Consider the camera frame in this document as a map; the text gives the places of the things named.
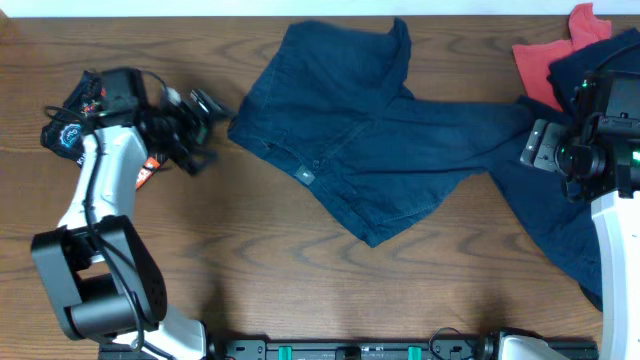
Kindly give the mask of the navy blue shorts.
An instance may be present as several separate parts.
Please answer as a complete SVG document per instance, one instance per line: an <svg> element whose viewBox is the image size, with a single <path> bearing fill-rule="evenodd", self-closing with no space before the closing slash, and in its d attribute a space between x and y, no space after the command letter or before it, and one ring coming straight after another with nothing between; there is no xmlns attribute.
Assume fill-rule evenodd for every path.
<svg viewBox="0 0 640 360"><path fill-rule="evenodd" d="M600 306L589 206L568 201L557 175L520 161L535 121L571 118L526 96L417 99L405 84L410 56L402 20L385 34L293 24L228 136L295 178L373 247L430 215L462 180L488 173L536 245Z"/></svg>

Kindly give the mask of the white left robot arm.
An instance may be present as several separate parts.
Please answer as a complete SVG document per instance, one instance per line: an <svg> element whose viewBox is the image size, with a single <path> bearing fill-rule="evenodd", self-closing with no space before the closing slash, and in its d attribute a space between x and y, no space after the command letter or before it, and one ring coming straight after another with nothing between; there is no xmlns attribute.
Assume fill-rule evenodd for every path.
<svg viewBox="0 0 640 360"><path fill-rule="evenodd" d="M191 175L214 158L206 141L230 112L201 90L190 97L166 87L155 107L142 93L102 89L84 113L45 109L82 132L86 158L67 212L54 230L34 236L31 255L65 335L98 343L111 359L210 355L205 325L169 304L161 271L132 222L149 152Z"/></svg>

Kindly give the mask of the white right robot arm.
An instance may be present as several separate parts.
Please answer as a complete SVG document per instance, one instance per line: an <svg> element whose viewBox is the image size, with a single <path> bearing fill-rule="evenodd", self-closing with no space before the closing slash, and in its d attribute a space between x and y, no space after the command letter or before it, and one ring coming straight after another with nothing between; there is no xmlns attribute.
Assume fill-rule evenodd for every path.
<svg viewBox="0 0 640 360"><path fill-rule="evenodd" d="M639 144L631 119L598 113L576 130L538 119L522 164L563 175L577 185L600 249L603 335L601 359L639 357Z"/></svg>

